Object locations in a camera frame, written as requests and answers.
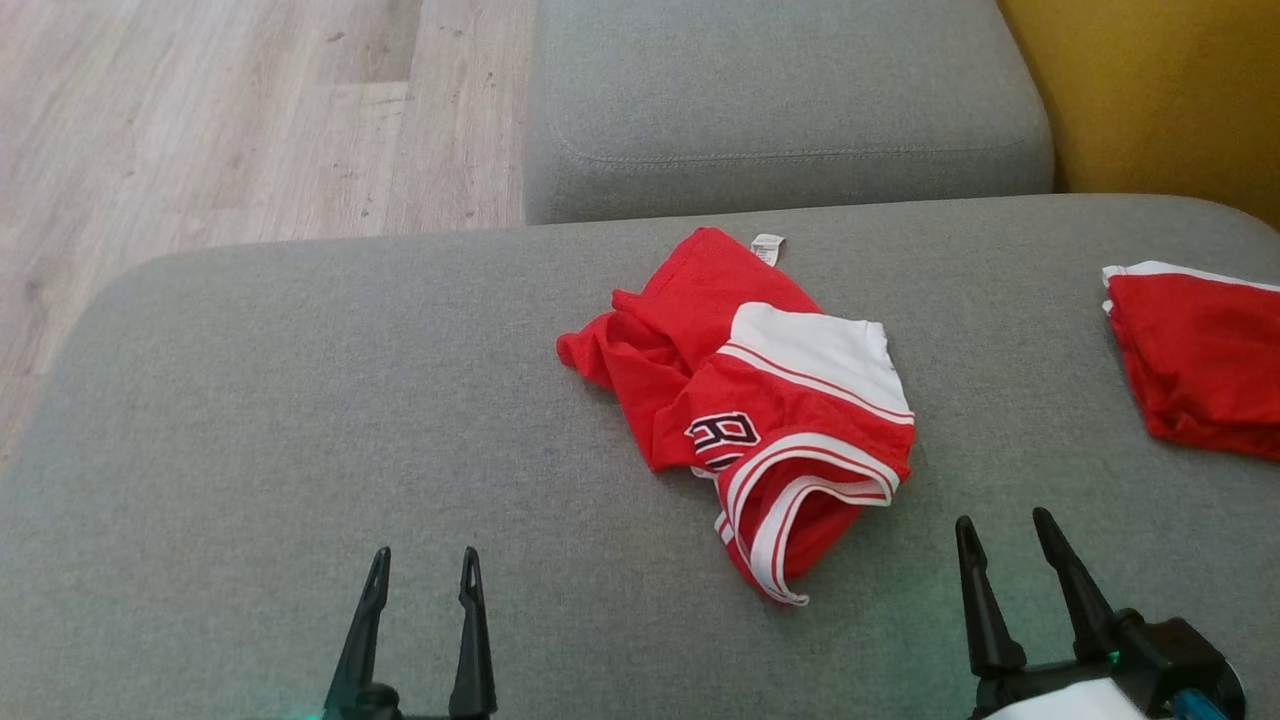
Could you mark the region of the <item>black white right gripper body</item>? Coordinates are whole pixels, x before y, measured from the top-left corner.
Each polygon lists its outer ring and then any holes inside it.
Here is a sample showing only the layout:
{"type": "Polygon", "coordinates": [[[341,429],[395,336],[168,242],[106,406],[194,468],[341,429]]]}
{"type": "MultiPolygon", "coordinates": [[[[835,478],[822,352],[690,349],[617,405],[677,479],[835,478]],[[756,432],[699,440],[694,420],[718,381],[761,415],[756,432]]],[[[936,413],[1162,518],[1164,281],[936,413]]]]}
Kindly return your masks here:
{"type": "Polygon", "coordinates": [[[1243,719],[1226,657],[1183,618],[1114,614],[1110,660],[1042,664],[979,680],[973,719],[1243,719]]]}

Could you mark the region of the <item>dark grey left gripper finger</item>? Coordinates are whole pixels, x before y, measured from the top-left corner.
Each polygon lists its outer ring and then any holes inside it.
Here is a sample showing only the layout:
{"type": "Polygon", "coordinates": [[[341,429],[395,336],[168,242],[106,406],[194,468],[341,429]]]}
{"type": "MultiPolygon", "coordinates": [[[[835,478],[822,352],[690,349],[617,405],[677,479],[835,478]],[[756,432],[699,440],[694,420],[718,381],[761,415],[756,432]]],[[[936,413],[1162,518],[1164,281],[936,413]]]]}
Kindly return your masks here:
{"type": "Polygon", "coordinates": [[[378,629],[381,611],[387,606],[389,579],[390,548],[381,547],[374,555],[323,710],[328,705],[344,703],[357,692],[376,683],[372,675],[378,629]]]}
{"type": "Polygon", "coordinates": [[[480,557],[471,546],[463,552],[458,601],[463,610],[463,626],[449,697],[449,717],[490,719],[498,710],[497,684],[480,557]]]}

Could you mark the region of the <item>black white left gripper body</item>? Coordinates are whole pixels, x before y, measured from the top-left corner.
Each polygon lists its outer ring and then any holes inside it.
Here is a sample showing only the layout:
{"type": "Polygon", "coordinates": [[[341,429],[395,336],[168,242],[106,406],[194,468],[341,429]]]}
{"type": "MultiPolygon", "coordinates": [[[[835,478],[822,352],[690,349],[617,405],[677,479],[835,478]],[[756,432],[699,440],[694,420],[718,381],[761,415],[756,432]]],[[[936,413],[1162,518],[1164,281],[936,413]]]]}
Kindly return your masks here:
{"type": "Polygon", "coordinates": [[[390,685],[372,683],[344,703],[328,705],[321,719],[492,719],[497,696],[492,688],[454,688],[445,715],[411,715],[401,708],[401,697],[390,685]]]}

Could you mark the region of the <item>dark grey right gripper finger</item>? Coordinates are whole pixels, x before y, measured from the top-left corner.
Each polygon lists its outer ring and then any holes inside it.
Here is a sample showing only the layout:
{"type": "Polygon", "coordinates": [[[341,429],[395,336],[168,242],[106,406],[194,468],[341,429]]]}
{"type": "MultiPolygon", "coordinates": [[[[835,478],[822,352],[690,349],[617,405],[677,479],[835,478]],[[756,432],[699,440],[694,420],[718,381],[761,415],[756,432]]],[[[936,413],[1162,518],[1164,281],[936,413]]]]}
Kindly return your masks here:
{"type": "Polygon", "coordinates": [[[1114,610],[1071,547],[1052,512],[1032,511],[1036,533],[1046,562],[1056,571],[1074,635],[1073,653],[1082,662],[1110,660],[1115,652],[1111,638],[1114,610]]]}
{"type": "Polygon", "coordinates": [[[1019,673],[1027,655],[1009,632],[987,574],[986,550],[968,515],[956,520],[955,536],[972,674],[996,680],[1019,673]]]}

